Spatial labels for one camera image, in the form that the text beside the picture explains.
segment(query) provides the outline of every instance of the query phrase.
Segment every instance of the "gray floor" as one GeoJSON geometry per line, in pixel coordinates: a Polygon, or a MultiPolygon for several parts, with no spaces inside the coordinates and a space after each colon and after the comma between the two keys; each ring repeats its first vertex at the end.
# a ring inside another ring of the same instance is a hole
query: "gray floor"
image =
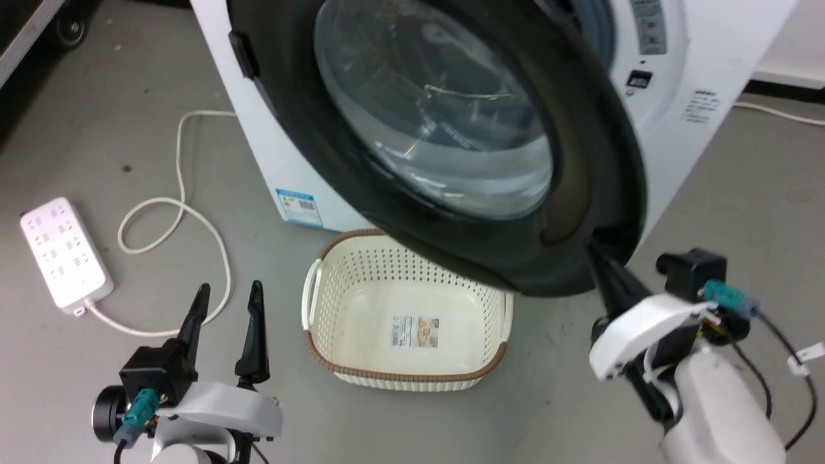
{"type": "MultiPolygon", "coordinates": [[[[756,100],[825,119],[823,107],[756,100]]],[[[109,0],[87,42],[60,62],[7,140],[0,153],[0,462],[111,462],[114,447],[92,435],[90,407],[144,343],[53,307],[17,225],[23,211],[56,196],[73,201],[116,282],[99,306],[118,320],[170,329],[198,284],[222,293],[214,240],[192,218],[154,253],[127,256],[116,242],[132,205],[177,194],[175,127],[198,108],[230,105],[191,13],[109,0]]],[[[601,313],[593,294],[518,299],[504,362],[470,391],[399,394],[335,379],[306,353],[298,312],[305,270],[333,234],[281,222],[236,121],[205,119],[185,143],[191,204],[224,235],[236,279],[230,307],[203,331],[198,369],[201,379],[233,381],[244,299],[252,280],[262,280],[272,372],[262,390],[280,398],[286,416],[284,436],[262,444],[270,462],[661,461],[661,432],[632,390],[589,372],[589,329],[601,313]]],[[[821,128],[734,111],[632,268],[657,287],[659,253],[720,251],[730,258],[730,280],[761,298],[800,347],[822,339],[823,147],[821,128]]],[[[129,242],[146,244],[173,216],[171,208],[141,215],[129,242]]],[[[802,382],[787,373],[784,353],[763,329],[745,347],[773,386],[774,424],[789,437],[807,413],[802,382]]],[[[812,369],[825,385],[825,363],[812,369]]],[[[820,421],[790,462],[820,462],[822,437],[820,421]]],[[[147,462],[149,445],[142,440],[124,462],[147,462]]]]}

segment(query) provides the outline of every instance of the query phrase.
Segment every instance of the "front-loading washing machine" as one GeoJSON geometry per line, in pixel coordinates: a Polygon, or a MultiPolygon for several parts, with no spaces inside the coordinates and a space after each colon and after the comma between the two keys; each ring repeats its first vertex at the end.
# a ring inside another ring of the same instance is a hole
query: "front-loading washing machine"
{"type": "Polygon", "coordinates": [[[281,215],[532,296],[627,261],[794,0],[199,0],[281,215]]]}

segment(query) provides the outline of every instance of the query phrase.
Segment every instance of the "basket label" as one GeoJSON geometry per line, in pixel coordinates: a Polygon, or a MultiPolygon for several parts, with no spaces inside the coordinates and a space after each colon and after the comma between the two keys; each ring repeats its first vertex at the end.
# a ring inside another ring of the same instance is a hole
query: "basket label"
{"type": "Polygon", "coordinates": [[[438,348],[437,318],[419,316],[393,316],[394,347],[438,348]]]}

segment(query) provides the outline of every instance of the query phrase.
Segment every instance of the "white power strip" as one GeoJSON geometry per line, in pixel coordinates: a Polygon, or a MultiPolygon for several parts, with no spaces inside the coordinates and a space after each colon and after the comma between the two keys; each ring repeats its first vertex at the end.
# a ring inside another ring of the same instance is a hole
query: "white power strip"
{"type": "Polygon", "coordinates": [[[54,303],[82,316],[115,287],[68,200],[60,197],[23,215],[20,227],[54,303]]]}

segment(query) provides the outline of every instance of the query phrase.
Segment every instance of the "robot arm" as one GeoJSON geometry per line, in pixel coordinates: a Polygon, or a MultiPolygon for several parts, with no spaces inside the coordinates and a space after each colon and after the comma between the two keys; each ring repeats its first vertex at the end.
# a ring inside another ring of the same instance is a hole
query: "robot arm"
{"type": "Polygon", "coordinates": [[[702,299],[706,282],[724,281],[724,259],[703,250],[665,255],[670,268],[658,267],[667,274],[667,292],[651,296],[598,243],[588,251],[608,309],[593,327],[591,367],[599,380],[626,376],[631,381],[665,428],[661,446],[667,462],[784,463],[785,447],[764,411],[704,336],[705,319],[738,327],[736,339],[749,329],[736,312],[702,299]]]}
{"type": "Polygon", "coordinates": [[[197,381],[197,344],[209,293],[208,285],[201,286],[178,336],[160,348],[138,348],[120,370],[123,386],[109,386],[98,396],[92,427],[101,441],[118,444],[115,462],[143,433],[154,440],[153,464],[248,464],[254,442],[281,435],[277,401],[255,389],[269,379],[261,283],[252,284],[249,296],[236,386],[197,381]]]}

